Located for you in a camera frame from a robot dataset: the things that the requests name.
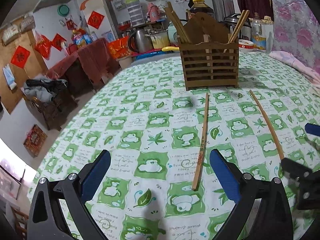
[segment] tablecloth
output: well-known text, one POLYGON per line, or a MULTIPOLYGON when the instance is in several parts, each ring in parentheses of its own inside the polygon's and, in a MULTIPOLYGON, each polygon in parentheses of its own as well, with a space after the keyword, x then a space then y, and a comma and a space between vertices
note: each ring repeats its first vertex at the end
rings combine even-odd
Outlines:
POLYGON ((119 63, 111 57, 107 44, 107 40, 101 38, 84 48, 78 49, 50 68, 46 76, 51 79, 62 77, 77 58, 80 60, 84 72, 93 83, 99 82, 103 74, 115 74, 119 69, 119 63))
MULTIPOLYGON (((239 88, 185 91, 180 57, 133 66, 99 91, 60 133, 42 161, 41 177, 64 179, 78 173, 101 150, 111 166, 86 206, 109 239, 212 239, 234 206, 209 165, 217 148, 227 161, 256 179, 281 178, 292 210, 294 239, 312 222, 311 211, 293 207, 289 185, 270 131, 253 99, 267 112, 284 155, 314 171, 320 169, 319 139, 306 134, 319 123, 320 101, 306 94, 310 82, 291 67, 262 53, 239 55, 239 88), (191 190, 210 94, 208 138, 199 190, 191 190)), ((63 212, 81 239, 66 203, 63 212)), ((252 219, 241 234, 245 236, 252 219)))

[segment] pink thermos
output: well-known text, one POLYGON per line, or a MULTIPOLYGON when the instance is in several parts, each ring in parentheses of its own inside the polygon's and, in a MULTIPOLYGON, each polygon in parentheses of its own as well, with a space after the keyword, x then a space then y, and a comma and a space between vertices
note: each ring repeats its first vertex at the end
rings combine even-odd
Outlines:
POLYGON ((151 22, 160 20, 160 10, 153 3, 148 3, 148 15, 151 22))

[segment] screw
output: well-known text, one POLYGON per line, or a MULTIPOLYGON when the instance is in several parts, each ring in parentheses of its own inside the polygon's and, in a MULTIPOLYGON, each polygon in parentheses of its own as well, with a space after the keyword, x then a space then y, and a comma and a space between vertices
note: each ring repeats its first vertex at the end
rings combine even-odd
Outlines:
POLYGON ((309 192, 306 192, 305 194, 303 194, 303 199, 307 199, 310 196, 309 192))
POLYGON ((245 174, 243 174, 243 177, 244 177, 245 179, 251 179, 251 178, 252 178, 252 176, 251 176, 250 173, 245 173, 245 174))
POLYGON ((276 184, 280 184, 280 183, 281 183, 281 179, 279 179, 279 178, 274 178, 274 182, 275 182, 276 184))
POLYGON ((71 174, 68 176, 68 179, 74 180, 76 177, 77 177, 77 174, 76 174, 76 173, 71 173, 71 174))
POLYGON ((46 178, 41 178, 41 179, 39 180, 39 183, 40 183, 40 184, 44 184, 44 183, 46 182, 46 180, 47 180, 46 178))

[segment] wooden chair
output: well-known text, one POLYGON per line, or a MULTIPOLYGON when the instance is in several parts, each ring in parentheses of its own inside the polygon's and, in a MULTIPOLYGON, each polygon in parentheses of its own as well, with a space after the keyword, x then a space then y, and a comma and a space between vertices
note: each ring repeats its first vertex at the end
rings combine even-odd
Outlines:
POLYGON ((58 131, 61 131, 62 123, 59 118, 66 114, 70 105, 72 107, 78 105, 68 89, 62 90, 57 94, 51 103, 43 103, 36 97, 27 98, 25 95, 23 95, 23 98, 42 114, 48 130, 55 128, 58 131))
POLYGON ((27 224, 29 216, 25 213, 20 212, 19 210, 15 209, 14 207, 11 207, 13 216, 14 216, 14 225, 15 230, 18 236, 21 237, 21 239, 26 240, 27 239, 27 224))

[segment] red tablecloth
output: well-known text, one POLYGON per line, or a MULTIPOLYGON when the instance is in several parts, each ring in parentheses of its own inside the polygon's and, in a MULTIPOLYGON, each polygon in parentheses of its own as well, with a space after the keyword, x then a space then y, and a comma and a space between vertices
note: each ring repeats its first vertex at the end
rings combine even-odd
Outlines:
POLYGON ((78 49, 50 68, 46 76, 51 79, 60 78, 77 58, 79 58, 86 75, 94 83, 99 82, 102 75, 109 73, 114 75, 119 68, 119 63, 111 57, 107 44, 107 40, 101 38, 84 48, 78 49))

